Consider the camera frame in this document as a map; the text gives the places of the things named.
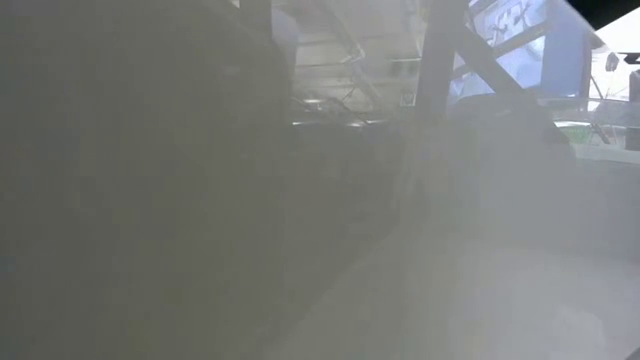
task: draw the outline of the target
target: windshield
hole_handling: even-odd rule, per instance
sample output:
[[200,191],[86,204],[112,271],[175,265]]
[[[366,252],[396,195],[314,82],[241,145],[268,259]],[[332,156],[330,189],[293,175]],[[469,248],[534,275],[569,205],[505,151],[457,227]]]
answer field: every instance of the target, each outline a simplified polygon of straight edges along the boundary
[[640,73],[565,1],[4,7],[9,356],[640,347]]

